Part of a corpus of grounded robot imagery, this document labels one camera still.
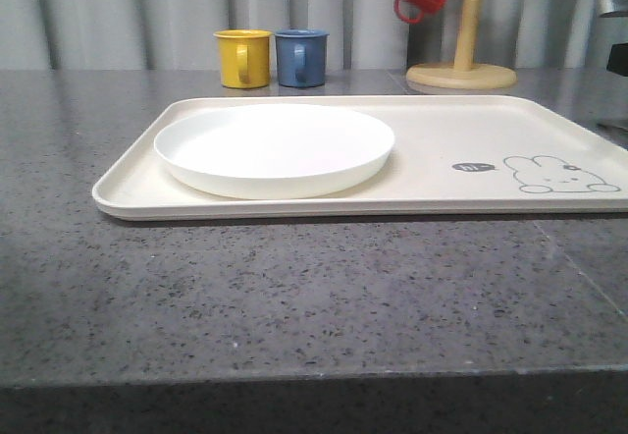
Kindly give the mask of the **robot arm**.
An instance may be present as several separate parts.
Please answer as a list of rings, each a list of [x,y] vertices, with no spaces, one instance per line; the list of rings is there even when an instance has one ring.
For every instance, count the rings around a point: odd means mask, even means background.
[[[626,18],[627,0],[596,0],[597,14],[600,18]],[[627,43],[615,43],[611,46],[606,69],[622,77],[627,76]]]

